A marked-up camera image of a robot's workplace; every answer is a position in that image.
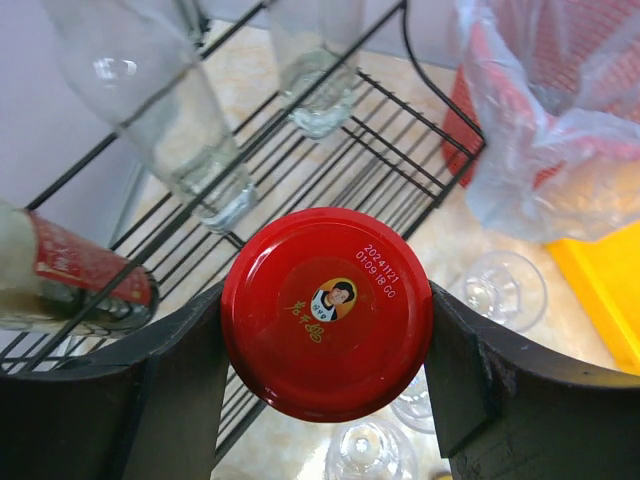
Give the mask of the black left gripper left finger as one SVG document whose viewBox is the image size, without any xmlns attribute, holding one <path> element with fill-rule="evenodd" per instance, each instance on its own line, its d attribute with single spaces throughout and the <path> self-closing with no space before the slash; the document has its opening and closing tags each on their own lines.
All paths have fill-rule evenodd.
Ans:
<svg viewBox="0 0 640 480">
<path fill-rule="evenodd" d="M 47 372 L 1 379 L 5 479 L 206 479 L 228 371 L 213 286 Z"/>
</svg>

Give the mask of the dark sauce bottle black cap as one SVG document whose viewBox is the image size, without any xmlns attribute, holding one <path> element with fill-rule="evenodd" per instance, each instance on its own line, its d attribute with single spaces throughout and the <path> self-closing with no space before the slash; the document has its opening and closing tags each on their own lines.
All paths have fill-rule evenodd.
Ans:
<svg viewBox="0 0 640 480">
<path fill-rule="evenodd" d="M 113 251 L 37 213 L 1 202 L 1 328 L 56 333 L 127 264 Z M 155 278 L 139 266 L 71 330 L 119 338 L 148 324 L 159 303 Z"/>
</svg>

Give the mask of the glass oil bottle gold spout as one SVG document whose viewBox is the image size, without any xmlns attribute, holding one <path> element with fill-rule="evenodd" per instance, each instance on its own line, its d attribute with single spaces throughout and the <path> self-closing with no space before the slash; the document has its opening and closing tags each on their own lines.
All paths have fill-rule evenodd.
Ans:
<svg viewBox="0 0 640 480">
<path fill-rule="evenodd" d="M 193 44 L 149 1 L 46 1 L 71 90 L 215 233 L 256 204 L 248 168 Z"/>
</svg>

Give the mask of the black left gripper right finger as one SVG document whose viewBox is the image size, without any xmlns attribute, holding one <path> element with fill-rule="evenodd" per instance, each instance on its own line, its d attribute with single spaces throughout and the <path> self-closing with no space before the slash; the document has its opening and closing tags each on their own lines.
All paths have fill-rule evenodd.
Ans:
<svg viewBox="0 0 640 480">
<path fill-rule="evenodd" d="M 431 290 L 424 366 L 454 478 L 638 478 L 638 376 L 558 353 Z"/>
</svg>

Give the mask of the red lid chili jar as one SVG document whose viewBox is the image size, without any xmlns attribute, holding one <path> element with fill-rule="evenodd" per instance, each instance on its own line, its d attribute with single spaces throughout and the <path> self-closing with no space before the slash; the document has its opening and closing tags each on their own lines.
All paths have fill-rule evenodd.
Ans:
<svg viewBox="0 0 640 480">
<path fill-rule="evenodd" d="M 422 366 L 433 297 L 390 227 L 338 207 L 271 222 L 225 279 L 221 326 L 243 383 L 279 412 L 340 423 L 393 401 Z"/>
</svg>

